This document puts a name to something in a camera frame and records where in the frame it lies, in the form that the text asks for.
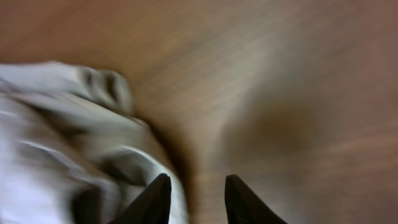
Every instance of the wood grain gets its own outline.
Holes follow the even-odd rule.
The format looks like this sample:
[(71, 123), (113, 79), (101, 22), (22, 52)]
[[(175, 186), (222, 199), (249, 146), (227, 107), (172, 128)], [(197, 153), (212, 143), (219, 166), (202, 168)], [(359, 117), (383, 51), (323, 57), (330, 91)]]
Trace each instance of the wood grain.
[(398, 2), (3, 0), (2, 63), (131, 81), (185, 180), (226, 223), (238, 174), (289, 223), (397, 223)]

